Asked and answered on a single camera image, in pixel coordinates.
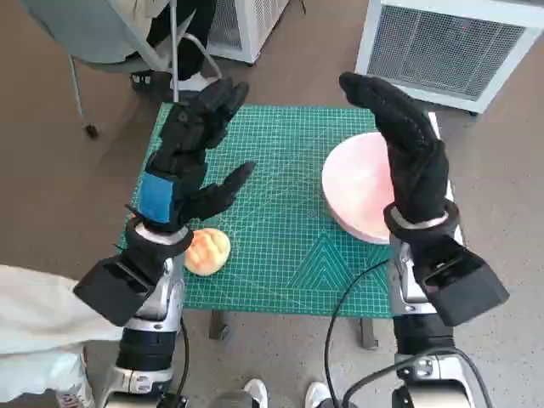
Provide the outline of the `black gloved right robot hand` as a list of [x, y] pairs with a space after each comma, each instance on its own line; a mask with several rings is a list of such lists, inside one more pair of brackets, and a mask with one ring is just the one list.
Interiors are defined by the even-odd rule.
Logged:
[[388, 148], [394, 205], [403, 219], [418, 224], [443, 217], [449, 162], [428, 113], [379, 77], [344, 72], [338, 82], [351, 105], [375, 117]]

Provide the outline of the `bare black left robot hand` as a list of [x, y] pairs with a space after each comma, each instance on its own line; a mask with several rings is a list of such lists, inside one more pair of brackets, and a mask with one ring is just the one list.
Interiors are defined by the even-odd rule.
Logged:
[[249, 92], [246, 82], [219, 79], [184, 103], [175, 103], [160, 131], [161, 145], [147, 161], [136, 215], [146, 228], [171, 233], [190, 220], [226, 211], [256, 166], [246, 161], [221, 184], [203, 186], [206, 155], [227, 135], [227, 127]]

